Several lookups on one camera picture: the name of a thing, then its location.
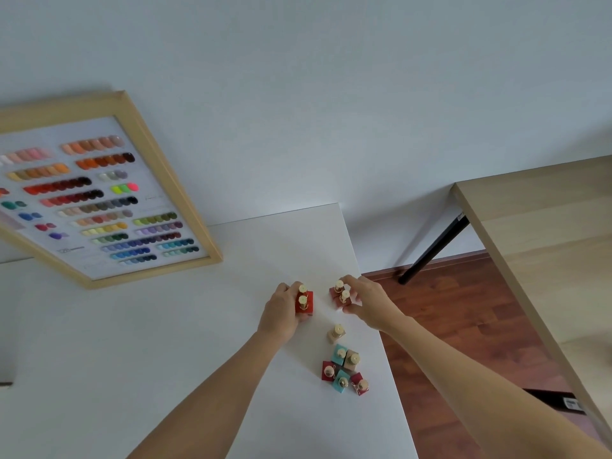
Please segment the person's left hand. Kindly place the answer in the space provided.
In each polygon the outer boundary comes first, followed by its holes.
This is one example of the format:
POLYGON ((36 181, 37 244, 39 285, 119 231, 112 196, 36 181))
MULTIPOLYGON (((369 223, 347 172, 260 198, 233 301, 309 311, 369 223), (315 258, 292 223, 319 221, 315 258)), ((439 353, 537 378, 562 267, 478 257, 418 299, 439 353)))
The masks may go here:
POLYGON ((295 300, 300 284, 299 281, 290 286, 280 283, 265 304, 259 320, 257 334, 264 335, 278 347, 291 339, 299 325, 295 321, 295 300))

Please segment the wood-framed nail colour chart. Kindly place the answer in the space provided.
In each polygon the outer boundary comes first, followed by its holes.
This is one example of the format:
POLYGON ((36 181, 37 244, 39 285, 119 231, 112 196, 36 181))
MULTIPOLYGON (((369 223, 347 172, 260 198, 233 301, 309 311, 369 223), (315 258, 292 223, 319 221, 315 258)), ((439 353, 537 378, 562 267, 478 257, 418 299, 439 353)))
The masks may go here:
POLYGON ((126 91, 0 107, 0 240, 88 289, 223 261, 126 91))

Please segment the black table leg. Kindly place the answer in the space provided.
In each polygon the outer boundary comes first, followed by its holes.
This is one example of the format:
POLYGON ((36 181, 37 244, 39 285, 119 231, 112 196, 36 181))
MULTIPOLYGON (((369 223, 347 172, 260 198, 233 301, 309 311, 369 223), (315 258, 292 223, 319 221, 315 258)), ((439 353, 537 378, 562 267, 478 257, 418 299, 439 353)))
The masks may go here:
POLYGON ((398 283, 405 285, 411 281, 427 264, 429 264, 445 247, 448 246, 470 224, 462 212, 437 237, 431 246, 399 278, 398 283))

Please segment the person's right hand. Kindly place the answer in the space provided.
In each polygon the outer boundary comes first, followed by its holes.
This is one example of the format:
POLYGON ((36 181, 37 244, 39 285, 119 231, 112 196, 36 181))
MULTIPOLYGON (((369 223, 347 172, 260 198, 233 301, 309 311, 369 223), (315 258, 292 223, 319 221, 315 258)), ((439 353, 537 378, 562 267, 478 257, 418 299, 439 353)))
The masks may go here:
POLYGON ((379 283, 352 275, 341 277, 341 280, 349 286, 350 293, 358 297, 358 304, 367 308, 366 316, 357 317, 369 327, 393 335, 406 324, 407 316, 390 300, 379 283))

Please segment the person's left forearm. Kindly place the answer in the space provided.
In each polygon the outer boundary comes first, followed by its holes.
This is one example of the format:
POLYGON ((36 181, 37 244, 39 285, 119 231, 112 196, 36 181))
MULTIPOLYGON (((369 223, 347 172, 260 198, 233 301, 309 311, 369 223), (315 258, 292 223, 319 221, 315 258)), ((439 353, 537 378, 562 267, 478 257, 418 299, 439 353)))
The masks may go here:
POLYGON ((295 329, 259 328, 126 459, 225 459, 262 377, 295 329))

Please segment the black bar with white label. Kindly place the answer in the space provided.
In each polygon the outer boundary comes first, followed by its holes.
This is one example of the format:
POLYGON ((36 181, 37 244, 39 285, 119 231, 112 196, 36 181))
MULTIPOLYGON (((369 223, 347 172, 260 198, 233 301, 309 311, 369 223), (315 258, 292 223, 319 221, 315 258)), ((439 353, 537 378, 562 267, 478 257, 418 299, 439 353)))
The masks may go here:
POLYGON ((579 414, 582 416, 587 415, 576 396, 571 392, 530 388, 524 388, 523 390, 556 411, 579 414))

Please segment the person's right forearm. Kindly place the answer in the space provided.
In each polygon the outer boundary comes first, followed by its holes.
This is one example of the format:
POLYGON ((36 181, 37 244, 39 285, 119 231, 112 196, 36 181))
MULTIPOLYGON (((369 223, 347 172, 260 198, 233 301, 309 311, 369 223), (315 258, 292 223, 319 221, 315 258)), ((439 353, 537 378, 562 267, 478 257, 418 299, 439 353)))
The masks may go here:
POLYGON ((612 459, 612 452, 494 371, 400 315, 380 330, 417 363, 489 459, 612 459))

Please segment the light wooden table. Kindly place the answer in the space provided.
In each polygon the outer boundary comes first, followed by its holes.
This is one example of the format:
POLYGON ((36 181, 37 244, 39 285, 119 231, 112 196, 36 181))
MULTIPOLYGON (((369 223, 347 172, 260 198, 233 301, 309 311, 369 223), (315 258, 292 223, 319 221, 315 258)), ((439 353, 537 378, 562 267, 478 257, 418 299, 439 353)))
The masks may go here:
POLYGON ((612 450, 612 155, 452 192, 612 450))

